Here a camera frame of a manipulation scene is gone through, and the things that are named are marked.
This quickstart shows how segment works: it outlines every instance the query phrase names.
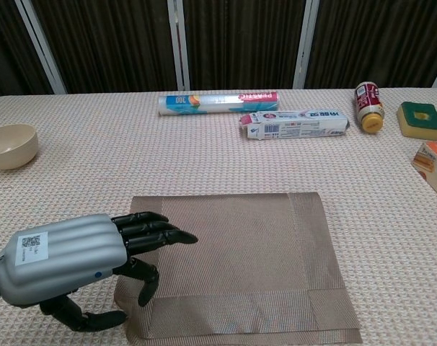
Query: bottle cap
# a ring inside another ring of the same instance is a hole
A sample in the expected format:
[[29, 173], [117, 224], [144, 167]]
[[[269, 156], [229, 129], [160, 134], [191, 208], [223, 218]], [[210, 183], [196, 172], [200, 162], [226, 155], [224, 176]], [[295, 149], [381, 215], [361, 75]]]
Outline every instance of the bottle cap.
[[361, 126], [367, 133], [379, 132], [383, 124], [384, 119], [382, 119], [379, 113], [369, 113], [361, 121]]

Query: placemat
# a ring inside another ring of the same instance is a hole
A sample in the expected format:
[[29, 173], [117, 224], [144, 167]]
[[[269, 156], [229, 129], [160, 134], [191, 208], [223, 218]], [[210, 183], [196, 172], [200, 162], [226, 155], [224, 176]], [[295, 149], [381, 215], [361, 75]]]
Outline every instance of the placemat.
[[317, 193], [135, 197], [131, 212], [144, 210], [199, 242], [139, 257], [161, 273], [148, 306], [137, 304], [143, 284], [119, 277], [115, 300], [133, 343], [361, 341]]

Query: orange box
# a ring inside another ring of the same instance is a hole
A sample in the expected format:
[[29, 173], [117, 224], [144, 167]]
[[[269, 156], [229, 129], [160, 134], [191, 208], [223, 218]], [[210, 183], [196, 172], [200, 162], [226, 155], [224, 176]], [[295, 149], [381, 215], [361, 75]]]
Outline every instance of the orange box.
[[423, 143], [414, 156], [412, 165], [437, 192], [437, 141]]

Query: cream bowl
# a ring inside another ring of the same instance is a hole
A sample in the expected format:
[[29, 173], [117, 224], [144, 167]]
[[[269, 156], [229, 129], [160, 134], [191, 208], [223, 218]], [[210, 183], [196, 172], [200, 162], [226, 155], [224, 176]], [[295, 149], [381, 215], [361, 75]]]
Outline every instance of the cream bowl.
[[36, 129], [27, 124], [0, 127], [0, 169], [16, 169], [31, 161], [39, 149]]

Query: white box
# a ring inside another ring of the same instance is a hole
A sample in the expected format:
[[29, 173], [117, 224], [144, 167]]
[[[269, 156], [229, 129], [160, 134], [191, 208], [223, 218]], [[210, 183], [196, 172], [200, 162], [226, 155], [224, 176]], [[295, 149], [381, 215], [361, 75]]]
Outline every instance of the white box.
[[339, 110], [254, 112], [239, 121], [254, 139], [341, 136], [349, 126]]

